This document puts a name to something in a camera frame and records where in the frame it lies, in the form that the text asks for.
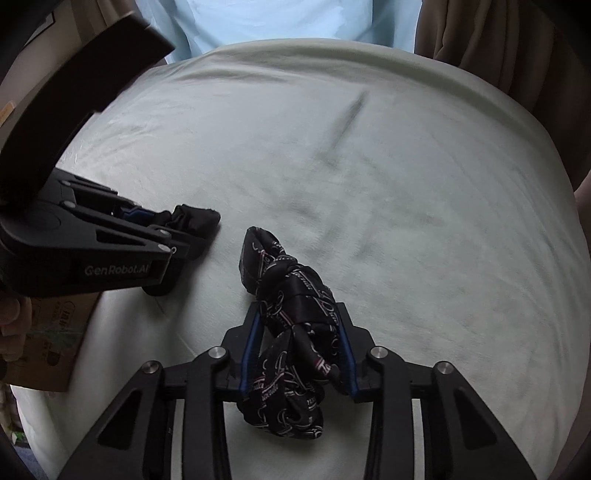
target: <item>white bedsheet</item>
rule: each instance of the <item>white bedsheet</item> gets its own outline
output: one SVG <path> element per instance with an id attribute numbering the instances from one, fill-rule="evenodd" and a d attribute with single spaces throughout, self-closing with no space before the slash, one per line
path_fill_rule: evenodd
<path id="1" fill-rule="evenodd" d="M 188 361 L 242 322 L 251 225 L 315 268 L 378 344 L 456 364 L 538 478 L 552 470 L 586 373 L 591 265 L 547 133 L 485 82 L 344 41 L 224 47 L 143 75 L 60 166 L 222 221 L 168 297 L 102 297 L 69 393 L 15 389 L 50 476 L 144 361 Z M 360 479 L 370 410 L 329 395 L 324 435 L 301 442 L 228 406 L 233 477 Z"/>

